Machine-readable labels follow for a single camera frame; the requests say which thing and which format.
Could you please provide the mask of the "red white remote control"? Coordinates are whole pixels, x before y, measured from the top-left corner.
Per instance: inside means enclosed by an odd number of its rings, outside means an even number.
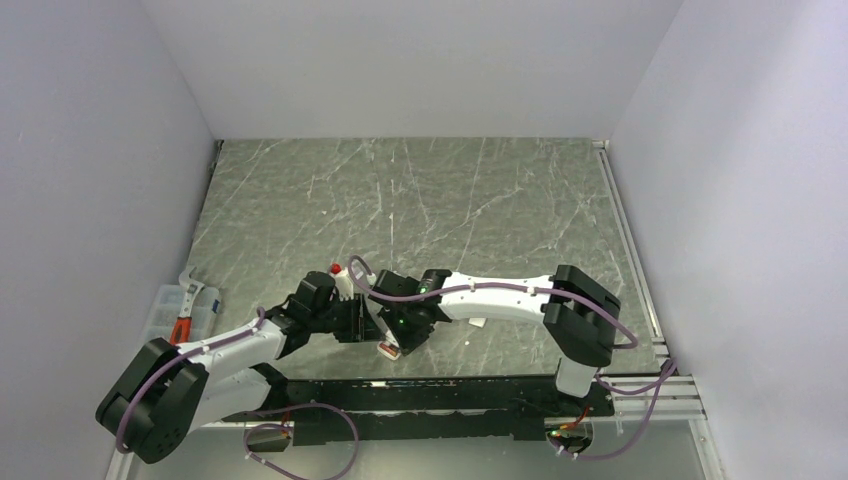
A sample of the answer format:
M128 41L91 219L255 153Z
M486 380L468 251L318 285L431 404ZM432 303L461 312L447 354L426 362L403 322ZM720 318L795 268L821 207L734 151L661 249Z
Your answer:
M402 356L400 346L390 340L380 341L377 350L391 361L397 361Z

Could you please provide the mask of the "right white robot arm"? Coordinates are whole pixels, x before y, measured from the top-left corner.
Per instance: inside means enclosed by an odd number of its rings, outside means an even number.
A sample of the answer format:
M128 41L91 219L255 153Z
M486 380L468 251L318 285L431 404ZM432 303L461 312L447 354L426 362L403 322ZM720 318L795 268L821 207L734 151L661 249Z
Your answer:
M620 300L573 265L521 279L475 277L429 269L421 278L389 270L368 291L403 351L416 348L437 322L485 318L541 326L561 351L551 401L574 415L590 399L595 375L608 367L624 327Z

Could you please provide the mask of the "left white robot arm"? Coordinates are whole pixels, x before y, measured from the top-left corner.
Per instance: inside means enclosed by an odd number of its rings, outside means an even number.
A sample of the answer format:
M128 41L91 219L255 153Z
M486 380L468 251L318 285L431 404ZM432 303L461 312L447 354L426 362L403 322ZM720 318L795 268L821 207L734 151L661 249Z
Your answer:
M197 428L242 412L264 420L287 406L287 379L271 363L314 334L340 343L377 341L366 299L343 296L333 277L312 271L284 302L259 308L243 326L195 342L143 344L95 413L121 453L148 464L170 455Z

